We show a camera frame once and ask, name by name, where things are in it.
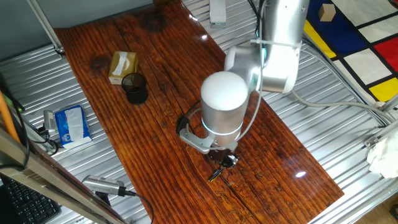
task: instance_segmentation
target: yellow stripe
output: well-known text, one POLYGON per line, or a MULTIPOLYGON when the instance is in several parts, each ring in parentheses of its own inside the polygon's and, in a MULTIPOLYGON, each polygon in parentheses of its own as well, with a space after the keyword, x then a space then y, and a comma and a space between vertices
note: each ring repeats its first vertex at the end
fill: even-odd
POLYGON ((311 37, 313 41, 318 45, 319 48, 329 57, 333 58, 336 57, 336 54, 332 52, 329 46, 322 40, 319 34, 313 29, 311 24, 308 21, 305 21, 304 31, 311 37))
POLYGON ((384 83, 380 83, 369 90, 381 102, 390 100, 393 96, 398 94, 398 79, 392 78, 384 83))

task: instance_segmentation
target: black keyboard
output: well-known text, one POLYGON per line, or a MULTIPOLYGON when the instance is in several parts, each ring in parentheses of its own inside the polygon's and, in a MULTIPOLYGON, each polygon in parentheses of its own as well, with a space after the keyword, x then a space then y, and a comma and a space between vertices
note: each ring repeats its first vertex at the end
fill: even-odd
POLYGON ((42 224, 60 213, 59 206, 53 200, 13 179, 1 176, 1 180, 19 219, 14 223, 42 224))

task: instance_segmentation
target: silver robot arm segment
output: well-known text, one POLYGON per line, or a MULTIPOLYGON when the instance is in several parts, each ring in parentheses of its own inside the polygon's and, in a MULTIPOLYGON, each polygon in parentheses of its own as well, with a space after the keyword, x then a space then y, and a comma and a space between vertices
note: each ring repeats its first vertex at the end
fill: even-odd
POLYGON ((201 139, 192 134, 188 130, 190 117, 187 115, 180 120, 176 130, 180 138, 220 164, 210 181, 238 161, 234 150, 241 138, 250 93, 256 90, 288 93, 292 90, 297 78, 308 5, 309 0, 268 0, 264 3, 260 13, 260 38, 255 40, 265 46, 262 50, 265 52, 264 64, 261 66, 263 55, 258 48, 230 48, 224 71, 210 75, 201 87, 201 120, 208 136, 201 139))
MULTIPOLYGON (((262 91, 288 93, 299 68, 302 33, 309 0, 268 0, 264 3, 261 39, 265 41, 266 61, 262 73, 262 91)), ((256 89, 260 55, 253 47, 232 47, 224 70, 241 76, 249 91, 256 89)))

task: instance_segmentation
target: red square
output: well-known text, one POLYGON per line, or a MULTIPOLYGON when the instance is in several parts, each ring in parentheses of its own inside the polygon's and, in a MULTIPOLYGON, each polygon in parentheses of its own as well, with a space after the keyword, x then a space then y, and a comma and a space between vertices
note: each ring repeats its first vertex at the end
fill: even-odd
POLYGON ((377 44, 374 48, 398 72, 398 37, 377 44))

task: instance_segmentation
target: wooden tabletop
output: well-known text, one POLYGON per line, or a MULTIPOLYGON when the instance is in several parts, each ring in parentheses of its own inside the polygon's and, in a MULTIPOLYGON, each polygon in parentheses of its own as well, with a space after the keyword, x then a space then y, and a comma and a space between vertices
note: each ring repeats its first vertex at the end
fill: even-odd
POLYGON ((225 58, 189 15, 175 1, 56 30, 137 193, 152 202, 155 223, 309 222, 343 192, 265 101, 239 141, 237 166, 212 183, 214 165, 176 135, 176 120, 225 58), (149 91, 143 105, 109 82, 116 50, 139 56, 149 91))

